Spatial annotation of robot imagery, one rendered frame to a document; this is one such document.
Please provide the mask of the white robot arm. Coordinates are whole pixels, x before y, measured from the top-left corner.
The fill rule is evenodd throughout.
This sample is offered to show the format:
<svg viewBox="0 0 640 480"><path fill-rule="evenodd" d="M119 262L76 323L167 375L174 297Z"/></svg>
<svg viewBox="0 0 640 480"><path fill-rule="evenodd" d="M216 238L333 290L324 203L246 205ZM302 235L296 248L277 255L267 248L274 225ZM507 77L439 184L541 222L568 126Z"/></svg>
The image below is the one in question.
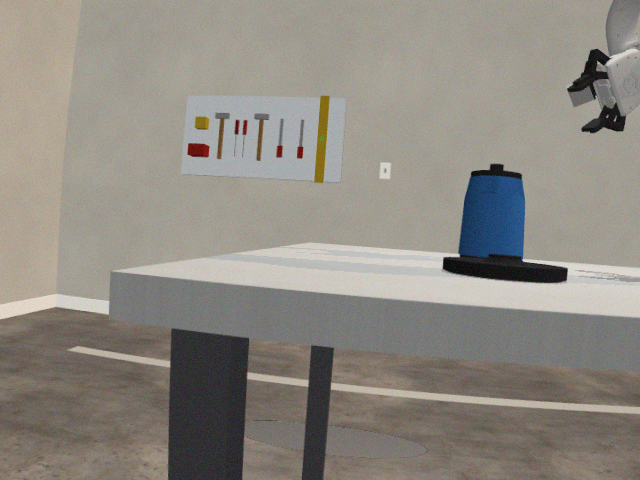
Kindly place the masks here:
<svg viewBox="0 0 640 480"><path fill-rule="evenodd" d="M606 40L609 56L628 49L640 51L637 24L640 16L640 0L613 0L606 19ZM637 44L636 44L637 43ZM593 83L583 91L568 92L573 107L596 99Z"/></svg>

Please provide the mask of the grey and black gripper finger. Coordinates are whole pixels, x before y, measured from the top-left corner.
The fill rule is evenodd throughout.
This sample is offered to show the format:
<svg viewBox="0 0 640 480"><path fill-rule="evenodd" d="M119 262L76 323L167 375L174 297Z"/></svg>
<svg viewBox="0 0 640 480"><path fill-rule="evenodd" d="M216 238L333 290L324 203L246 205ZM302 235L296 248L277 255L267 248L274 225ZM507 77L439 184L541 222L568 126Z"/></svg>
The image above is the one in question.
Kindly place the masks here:
<svg viewBox="0 0 640 480"><path fill-rule="evenodd" d="M618 112L619 109L618 109L617 103L615 103L613 108L610 108L610 109L607 109L607 108L608 107L606 107L606 104L605 104L599 117L597 119L591 120L589 123L583 126L581 129L582 132L596 133L603 127L614 130L614 131L623 131L625 126L626 116L621 117L620 112ZM609 115L608 118L606 118L607 115ZM614 122L615 117L616 117L616 122Z"/></svg>
<svg viewBox="0 0 640 480"><path fill-rule="evenodd" d="M584 72L581 73L581 77L573 82L573 85L567 88L568 92L576 92L582 91L595 80L598 79L609 79L607 72L596 71L597 61L605 66L607 61L609 61L607 55L601 52L599 49L593 49L590 51L588 61L586 61Z"/></svg>

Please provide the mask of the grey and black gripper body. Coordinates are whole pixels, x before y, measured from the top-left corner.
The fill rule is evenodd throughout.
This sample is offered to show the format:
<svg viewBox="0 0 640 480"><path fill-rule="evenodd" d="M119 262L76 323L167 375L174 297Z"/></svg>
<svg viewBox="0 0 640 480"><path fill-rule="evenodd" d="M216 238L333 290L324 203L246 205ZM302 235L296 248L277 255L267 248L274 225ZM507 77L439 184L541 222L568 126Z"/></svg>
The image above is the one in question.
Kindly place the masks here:
<svg viewBox="0 0 640 480"><path fill-rule="evenodd" d="M621 117L626 116L640 104L640 51L629 49L609 58L605 66L597 63L596 69L607 72L609 79L595 80L593 86L601 110L617 103Z"/></svg>

